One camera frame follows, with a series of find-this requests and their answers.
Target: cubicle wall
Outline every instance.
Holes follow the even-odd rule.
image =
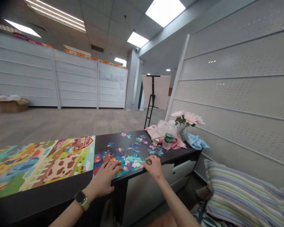
[[[0,34],[0,95],[19,95],[34,106],[58,106],[52,56],[51,48]]]
[[[98,62],[98,106],[125,107],[127,69]]]
[[[259,0],[188,36],[166,119],[187,110],[204,153],[284,187],[284,0]]]
[[[55,51],[61,107],[97,107],[97,61]]]
[[[0,34],[0,95],[32,106],[124,108],[126,81],[127,69]]]

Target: hand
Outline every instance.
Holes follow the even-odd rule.
[[[96,176],[91,180],[88,186],[83,190],[89,202],[95,197],[101,197],[112,193],[115,189],[110,186],[111,180],[118,171],[123,170],[121,162],[105,162],[100,167]]]
[[[153,177],[153,179],[158,182],[160,180],[164,180],[164,176],[162,173],[161,161],[157,156],[151,155],[147,160],[151,160],[151,165],[147,165],[146,162],[143,163],[143,167],[149,172],[149,174]]]

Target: green bottle label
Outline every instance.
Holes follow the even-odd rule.
[[[172,134],[170,134],[170,133],[165,134],[164,141],[166,143],[172,143],[173,139],[174,139],[174,136]]]

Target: air vent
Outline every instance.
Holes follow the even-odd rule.
[[[30,23],[30,24],[32,24],[32,25],[34,25],[34,26],[36,26],[37,28],[42,29],[43,31],[46,31],[43,27],[41,27],[41,26],[39,26],[39,25],[36,25],[36,24],[33,24],[33,23]]]
[[[101,48],[101,47],[95,46],[95,45],[93,45],[93,44],[91,44],[91,47],[92,47],[92,49],[95,50],[95,51],[99,51],[99,52],[101,52],[101,53],[104,52],[104,49]]]

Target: smartwatch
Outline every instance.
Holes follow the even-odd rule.
[[[84,211],[87,211],[89,208],[89,202],[87,201],[87,198],[83,191],[79,191],[75,195],[75,200],[83,207]]]

